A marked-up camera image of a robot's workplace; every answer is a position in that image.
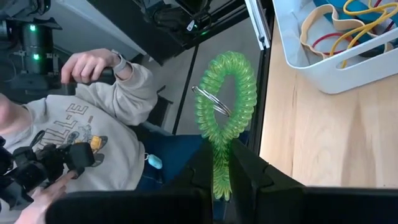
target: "person's hand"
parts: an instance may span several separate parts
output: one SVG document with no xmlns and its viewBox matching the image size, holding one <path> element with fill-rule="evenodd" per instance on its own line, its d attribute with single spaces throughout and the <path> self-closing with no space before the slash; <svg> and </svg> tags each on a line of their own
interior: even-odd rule
<svg viewBox="0 0 398 224">
<path fill-rule="evenodd" d="M 96 81 L 105 67 L 115 67 L 120 61 L 119 56 L 108 49 L 73 54 L 62 67 L 61 82 L 69 83 L 72 77 L 78 83 Z"/>
<path fill-rule="evenodd" d="M 35 189 L 32 195 L 34 202 L 23 209 L 16 224 L 44 224 L 45 212 L 52 202 L 66 194 L 66 184 L 75 176 L 75 172 L 69 172 L 59 178 L 56 183 L 46 189 Z"/>
</svg>

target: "black camera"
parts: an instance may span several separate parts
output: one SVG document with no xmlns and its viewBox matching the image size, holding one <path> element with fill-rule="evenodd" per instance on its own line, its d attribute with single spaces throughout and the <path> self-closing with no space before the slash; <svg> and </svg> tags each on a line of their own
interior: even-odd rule
<svg viewBox="0 0 398 224">
<path fill-rule="evenodd" d="M 78 178 L 85 167 L 95 162 L 90 144 L 85 142 L 60 147 L 49 144 L 36 152 L 31 144 L 12 154 L 3 148 L 4 144 L 5 140 L 0 137 L 0 198 L 9 204 L 10 210 L 22 210 L 32 203 L 28 193 L 38 186 L 53 184 L 63 174 L 64 164 L 76 171 L 75 178 Z"/>
</svg>

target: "beige rubber band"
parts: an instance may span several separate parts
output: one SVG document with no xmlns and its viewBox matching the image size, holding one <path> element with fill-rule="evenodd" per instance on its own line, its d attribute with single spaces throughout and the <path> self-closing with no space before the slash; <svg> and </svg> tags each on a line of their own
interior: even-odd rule
<svg viewBox="0 0 398 224">
<path fill-rule="evenodd" d="M 300 42 L 301 44 L 312 51 L 314 54 L 321 56 L 323 59 L 329 57 L 329 55 L 325 55 L 324 53 L 315 50 L 311 45 L 307 44 L 308 39 L 308 30 L 312 26 L 312 24 L 321 18 L 326 13 L 331 12 L 331 19 L 333 21 L 333 26 L 338 31 L 348 30 L 348 29 L 355 29 L 361 26 L 365 26 L 365 23 L 358 19 L 338 19 L 338 13 L 335 7 L 331 4 L 325 4 L 320 7 L 314 9 L 308 17 L 304 20 L 301 26 L 301 35 L 300 35 Z M 368 32 L 368 34 L 372 37 L 378 37 L 376 34 L 372 34 Z M 391 43 L 387 42 L 384 44 L 384 53 L 389 50 L 392 50 L 393 46 Z"/>
</svg>

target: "green light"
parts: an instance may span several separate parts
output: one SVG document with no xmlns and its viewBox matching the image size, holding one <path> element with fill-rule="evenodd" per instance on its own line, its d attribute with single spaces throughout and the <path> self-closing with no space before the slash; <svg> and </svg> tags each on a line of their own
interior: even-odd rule
<svg viewBox="0 0 398 224">
<path fill-rule="evenodd" d="M 203 33 L 201 33 L 200 35 L 205 35 L 207 34 L 209 31 L 204 31 Z"/>
</svg>

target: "blue jeans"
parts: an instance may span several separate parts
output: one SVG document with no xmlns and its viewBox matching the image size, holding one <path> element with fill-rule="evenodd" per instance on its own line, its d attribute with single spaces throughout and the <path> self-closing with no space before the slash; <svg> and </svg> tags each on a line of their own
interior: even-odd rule
<svg viewBox="0 0 398 224">
<path fill-rule="evenodd" d="M 242 133 L 239 138 L 245 142 L 247 133 Z M 146 161 L 137 190 L 161 189 L 163 184 L 180 173 L 188 160 L 200 149 L 202 140 L 200 135 L 161 136 L 155 134 L 153 138 L 144 141 L 146 153 L 159 157 L 163 162 L 163 168 L 158 170 Z M 215 201 L 213 206 L 214 220 L 223 220 L 226 210 L 225 202 Z"/>
</svg>

